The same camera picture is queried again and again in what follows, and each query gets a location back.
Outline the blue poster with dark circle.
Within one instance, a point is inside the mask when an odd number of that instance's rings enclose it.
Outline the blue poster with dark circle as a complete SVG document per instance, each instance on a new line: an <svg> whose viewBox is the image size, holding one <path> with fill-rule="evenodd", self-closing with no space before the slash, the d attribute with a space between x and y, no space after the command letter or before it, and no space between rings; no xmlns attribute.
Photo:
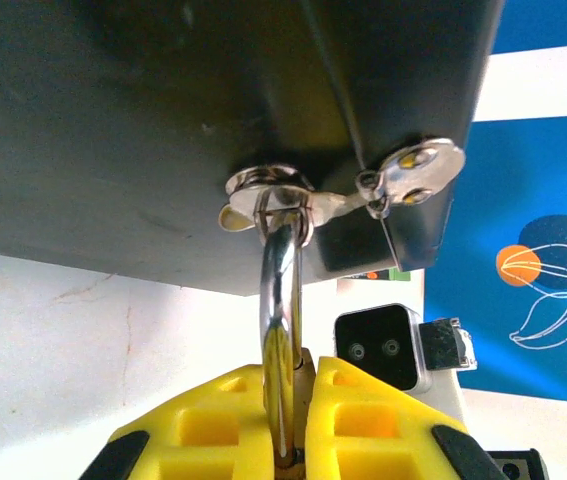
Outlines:
<svg viewBox="0 0 567 480"><path fill-rule="evenodd" d="M567 401L567 117L478 122L425 316L457 317L466 388Z"/></svg>

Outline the brass padlock with steel shackle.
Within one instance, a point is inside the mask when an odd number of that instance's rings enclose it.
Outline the brass padlock with steel shackle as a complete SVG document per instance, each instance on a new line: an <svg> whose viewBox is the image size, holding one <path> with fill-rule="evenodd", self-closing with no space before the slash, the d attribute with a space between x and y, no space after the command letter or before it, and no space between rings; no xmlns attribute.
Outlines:
<svg viewBox="0 0 567 480"><path fill-rule="evenodd" d="M315 380L302 346L302 243L299 210L259 216L264 228L259 323L263 402L271 435L275 480L306 480L305 433Z"/></svg>

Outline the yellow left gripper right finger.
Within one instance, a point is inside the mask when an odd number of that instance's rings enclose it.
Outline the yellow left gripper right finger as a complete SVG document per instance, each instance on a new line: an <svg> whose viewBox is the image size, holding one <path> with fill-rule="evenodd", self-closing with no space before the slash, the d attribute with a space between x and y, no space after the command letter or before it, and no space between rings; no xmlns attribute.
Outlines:
<svg viewBox="0 0 567 480"><path fill-rule="evenodd" d="M318 362L307 480L509 480L465 425L352 364Z"/></svg>

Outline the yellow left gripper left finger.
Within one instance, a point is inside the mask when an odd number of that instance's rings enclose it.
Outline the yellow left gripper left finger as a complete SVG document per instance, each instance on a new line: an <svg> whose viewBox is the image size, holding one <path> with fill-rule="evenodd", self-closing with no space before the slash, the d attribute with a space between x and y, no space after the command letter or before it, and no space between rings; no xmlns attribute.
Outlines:
<svg viewBox="0 0 567 480"><path fill-rule="evenodd" d="M246 365L116 430L79 480L274 480L262 368Z"/></svg>

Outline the silver hasp latch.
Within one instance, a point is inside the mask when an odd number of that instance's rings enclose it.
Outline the silver hasp latch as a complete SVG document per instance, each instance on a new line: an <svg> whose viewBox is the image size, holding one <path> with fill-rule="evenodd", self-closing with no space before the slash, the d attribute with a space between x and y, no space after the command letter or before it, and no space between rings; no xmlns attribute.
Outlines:
<svg viewBox="0 0 567 480"><path fill-rule="evenodd" d="M359 172L356 191L350 195L316 190L289 165L246 168L227 181L229 199L218 223L227 232L257 228L265 238L276 215L296 214L305 246L315 228L360 208L381 220L393 208L424 203L452 184L465 161L464 151L452 140L427 139L390 154L377 169Z"/></svg>

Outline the blue poster with white lines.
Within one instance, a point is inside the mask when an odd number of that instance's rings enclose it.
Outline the blue poster with white lines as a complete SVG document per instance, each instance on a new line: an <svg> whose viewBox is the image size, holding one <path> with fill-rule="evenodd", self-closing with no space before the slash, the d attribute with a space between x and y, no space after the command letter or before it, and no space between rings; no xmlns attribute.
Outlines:
<svg viewBox="0 0 567 480"><path fill-rule="evenodd" d="M506 0L493 54L567 46L567 0Z"/></svg>

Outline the starry night tin box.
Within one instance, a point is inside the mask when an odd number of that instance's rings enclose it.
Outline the starry night tin box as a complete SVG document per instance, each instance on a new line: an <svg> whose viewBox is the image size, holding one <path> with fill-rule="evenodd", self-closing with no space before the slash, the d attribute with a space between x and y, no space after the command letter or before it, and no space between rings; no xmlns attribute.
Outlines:
<svg viewBox="0 0 567 480"><path fill-rule="evenodd" d="M467 141L504 0L0 0L0 255L250 295L226 182Z"/></svg>

